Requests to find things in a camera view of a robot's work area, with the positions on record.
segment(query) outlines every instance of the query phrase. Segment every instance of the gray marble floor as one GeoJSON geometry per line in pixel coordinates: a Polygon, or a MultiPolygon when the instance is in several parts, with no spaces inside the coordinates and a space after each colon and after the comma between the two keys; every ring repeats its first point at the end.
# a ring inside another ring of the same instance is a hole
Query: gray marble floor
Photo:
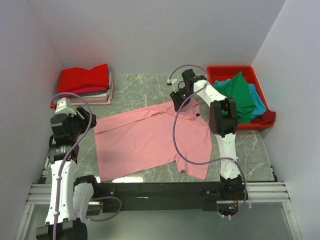
{"type": "MultiPolygon", "coordinates": [[[[92,112],[98,119],[122,112],[171,101],[172,88],[167,86],[167,74],[122,74],[114,76],[114,92],[111,105],[93,105],[92,112]]],[[[202,118],[208,122],[209,107],[199,97],[202,118]]],[[[211,134],[213,150],[211,158],[219,157],[216,137],[211,134]]],[[[259,131],[238,131],[236,133],[236,152],[248,181],[273,181],[272,168],[259,131]]],[[[93,130],[80,143],[76,176],[99,176],[97,154],[93,130]]],[[[219,181],[220,163],[209,165],[206,181],[219,181]]],[[[200,179],[179,173],[175,162],[140,171],[113,182],[198,182],[200,179]]]]}

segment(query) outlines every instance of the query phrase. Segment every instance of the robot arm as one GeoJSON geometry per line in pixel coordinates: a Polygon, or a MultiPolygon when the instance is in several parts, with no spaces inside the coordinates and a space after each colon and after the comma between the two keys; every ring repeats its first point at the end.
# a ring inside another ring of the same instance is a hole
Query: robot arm
{"type": "MultiPolygon", "coordinates": [[[[58,188],[56,179],[59,177],[63,158],[89,123],[89,113],[82,107],[78,107],[77,111],[81,116],[71,108],[69,99],[62,98],[57,102],[55,115],[50,119],[53,135],[49,140],[48,158],[51,163],[52,187],[45,226],[36,230],[38,240],[52,238],[55,215],[58,215],[57,239],[88,239],[84,222],[90,199],[97,195],[98,183],[93,175],[78,177],[74,182],[79,146],[71,152],[63,166],[59,211],[55,212],[58,188]]],[[[90,127],[93,128],[96,124],[96,116],[93,114],[90,127]]]]}
{"type": "MultiPolygon", "coordinates": [[[[173,87],[170,96],[175,111],[178,111],[180,105],[188,96],[207,84],[207,79],[203,75],[196,76],[192,69],[184,71],[182,78],[184,87],[179,87],[181,82],[177,79],[167,80],[168,85],[173,87]]],[[[235,138],[238,117],[235,100],[223,96],[210,84],[207,84],[206,88],[198,92],[197,95],[210,107],[209,126],[218,141],[220,157],[237,159],[235,138]]],[[[221,181],[239,179],[239,176],[239,169],[234,162],[230,160],[221,161],[221,181]]]]}

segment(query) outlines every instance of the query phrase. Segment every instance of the clothing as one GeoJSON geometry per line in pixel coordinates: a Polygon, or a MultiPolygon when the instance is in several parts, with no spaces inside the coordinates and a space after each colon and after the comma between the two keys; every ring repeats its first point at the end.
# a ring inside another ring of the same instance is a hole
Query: clothing
{"type": "MultiPolygon", "coordinates": [[[[210,159],[209,125],[197,116],[199,104],[191,99],[176,123],[181,153],[198,163],[210,159]]],[[[208,165],[194,165],[177,153],[172,129],[174,103],[148,106],[97,120],[94,128],[96,156],[102,182],[176,161],[179,172],[205,180],[208,165]]]]}
{"type": "MultiPolygon", "coordinates": [[[[82,94],[78,94],[80,97],[90,97],[90,96],[98,96],[100,94],[106,94],[107,91],[96,91],[96,92],[88,92],[88,93],[82,93],[82,94]]],[[[73,96],[73,95],[69,95],[68,97],[69,99],[76,99],[77,97],[76,96],[73,96]]]]}
{"type": "Polygon", "coordinates": [[[238,72],[232,80],[215,87],[215,89],[222,95],[235,99],[240,124],[251,122],[252,111],[256,109],[256,105],[242,72],[238,72]]]}
{"type": "Polygon", "coordinates": [[[73,67],[61,71],[58,93],[72,92],[85,87],[108,86],[108,64],[102,64],[90,70],[80,67],[73,67]]]}
{"type": "Polygon", "coordinates": [[[276,112],[267,110],[262,116],[251,121],[252,124],[269,124],[276,120],[276,112]]]}
{"type": "MultiPolygon", "coordinates": [[[[78,94],[79,96],[82,96],[84,94],[92,95],[92,93],[104,93],[107,90],[108,90],[107,86],[86,86],[86,87],[83,87],[83,88],[72,90],[71,93],[78,94]]],[[[70,94],[62,95],[63,98],[69,98],[71,96],[72,95],[70,95],[70,94]]]]}
{"type": "MultiPolygon", "coordinates": [[[[90,105],[110,105],[112,100],[112,94],[114,90],[114,76],[109,74],[109,82],[110,82],[110,89],[105,93],[105,96],[102,97],[90,97],[85,96],[84,100],[86,100],[90,105]]],[[[79,98],[72,98],[70,99],[72,106],[81,106],[85,105],[85,103],[79,98]]]]}
{"type": "MultiPolygon", "coordinates": [[[[219,86],[223,86],[224,84],[226,84],[227,82],[229,82],[231,79],[227,79],[225,81],[215,81],[213,84],[213,87],[219,87],[219,86]]],[[[263,115],[266,111],[267,108],[264,104],[264,102],[261,100],[259,94],[256,91],[256,86],[252,83],[248,83],[249,86],[249,90],[250,90],[250,94],[253,98],[253,102],[255,104],[255,110],[252,111],[251,113],[251,120],[255,119],[261,115],[263,115]]]]}

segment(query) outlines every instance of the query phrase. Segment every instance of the red folded shirt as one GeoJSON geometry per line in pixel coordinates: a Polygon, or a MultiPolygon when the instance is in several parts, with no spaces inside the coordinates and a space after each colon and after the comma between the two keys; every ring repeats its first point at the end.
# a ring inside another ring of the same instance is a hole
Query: red folded shirt
{"type": "Polygon", "coordinates": [[[109,86],[108,64],[102,64],[90,70],[80,67],[62,70],[58,93],[71,92],[89,86],[109,86]]]}
{"type": "Polygon", "coordinates": [[[268,124],[273,123],[276,120],[276,112],[269,109],[261,116],[251,120],[252,124],[268,124]]]}

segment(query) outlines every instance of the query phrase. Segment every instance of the cable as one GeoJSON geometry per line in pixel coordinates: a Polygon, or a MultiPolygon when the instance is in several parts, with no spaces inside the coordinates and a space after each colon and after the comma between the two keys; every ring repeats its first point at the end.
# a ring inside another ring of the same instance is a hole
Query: cable
{"type": "Polygon", "coordinates": [[[110,217],[107,217],[105,219],[91,219],[89,217],[85,217],[86,219],[88,219],[89,221],[92,221],[92,222],[104,222],[104,221],[107,221],[109,219],[112,219],[114,218],[121,210],[122,208],[122,202],[119,198],[115,197],[115,196],[103,196],[103,197],[99,197],[99,198],[95,198],[93,199],[92,201],[98,201],[98,200],[104,200],[104,199],[114,199],[114,200],[117,200],[119,202],[119,208],[118,210],[110,217]]]}
{"type": "MultiPolygon", "coordinates": [[[[71,154],[71,152],[75,149],[75,147],[82,141],[82,139],[84,139],[84,137],[86,136],[86,134],[88,133],[89,129],[90,129],[90,126],[91,126],[91,122],[92,122],[92,111],[91,111],[91,108],[90,108],[90,105],[89,103],[87,103],[86,100],[84,100],[81,96],[77,95],[77,94],[74,94],[72,92],[61,92],[61,93],[58,93],[57,95],[55,95],[53,97],[53,99],[51,100],[51,105],[54,104],[54,101],[57,97],[59,96],[62,96],[62,95],[65,95],[65,94],[68,94],[68,95],[72,95],[72,96],[75,96],[79,99],[81,99],[85,105],[88,107],[88,110],[89,110],[89,123],[88,123],[88,126],[86,127],[83,135],[81,137],[78,138],[78,140],[75,142],[75,144],[69,149],[69,151],[66,153],[66,155],[64,156],[63,160],[62,160],[62,163],[61,163],[61,166],[59,168],[59,171],[58,171],[58,176],[61,176],[62,174],[62,170],[64,168],[64,165],[67,161],[67,158],[69,157],[69,155],[71,154]]],[[[55,199],[55,212],[56,213],[59,213],[59,204],[60,204],[60,190],[61,190],[61,178],[58,177],[57,179],[57,186],[56,186],[56,199],[55,199]]],[[[57,240],[57,224],[58,224],[58,214],[54,215],[54,222],[53,222],[53,233],[52,233],[52,240],[57,240]]]]}
{"type": "MultiPolygon", "coordinates": [[[[208,72],[207,72],[204,68],[202,68],[202,67],[200,67],[200,66],[197,66],[197,65],[192,65],[192,64],[190,64],[190,65],[187,64],[187,65],[182,65],[182,66],[180,66],[180,67],[177,67],[177,68],[170,74],[169,79],[171,79],[171,77],[173,76],[173,74],[174,74],[177,70],[179,70],[180,68],[183,68],[183,67],[196,67],[196,68],[198,68],[198,69],[201,69],[202,71],[204,71],[204,72],[206,73],[207,78],[209,79],[209,74],[208,74],[208,72]]],[[[196,95],[197,93],[199,93],[199,92],[201,92],[202,90],[204,90],[204,89],[207,87],[207,84],[208,84],[208,82],[206,82],[206,83],[204,84],[204,86],[203,86],[202,88],[200,88],[198,91],[195,91],[195,92],[192,93],[190,96],[188,96],[188,97],[182,102],[182,104],[180,105],[178,111],[176,112],[176,115],[175,115],[175,118],[174,118],[174,122],[173,122],[173,128],[172,128],[173,144],[174,144],[174,147],[175,147],[176,152],[180,155],[180,157],[181,157],[183,160],[185,160],[187,163],[190,163],[190,164],[194,164],[194,165],[206,165],[206,164],[218,162],[218,161],[221,161],[221,160],[230,160],[230,161],[233,161],[233,162],[236,164],[236,166],[237,166],[237,168],[239,169],[239,172],[240,172],[240,174],[241,174],[241,176],[242,176],[242,178],[243,178],[243,184],[244,184],[244,200],[243,200],[243,204],[242,204],[241,208],[238,210],[238,212],[237,212],[236,214],[234,214],[233,216],[231,216],[231,218],[233,218],[233,217],[237,216],[237,215],[243,210],[243,208],[245,207],[246,201],[247,201],[247,195],[248,195],[248,192],[247,192],[247,182],[246,182],[245,174],[244,174],[242,168],[240,167],[239,163],[238,163],[235,159],[233,159],[233,158],[231,158],[231,157],[226,157],[226,156],[225,156],[225,157],[218,157],[218,158],[216,158],[216,159],[211,159],[211,160],[206,161],[206,162],[194,162],[194,161],[190,161],[189,159],[185,158],[185,156],[183,156],[182,153],[179,151],[178,146],[177,146],[177,142],[176,142],[176,136],[175,136],[176,124],[177,124],[178,116],[179,116],[179,113],[181,112],[181,109],[183,108],[183,106],[185,105],[185,103],[186,103],[190,98],[192,98],[194,95],[196,95]]]]}

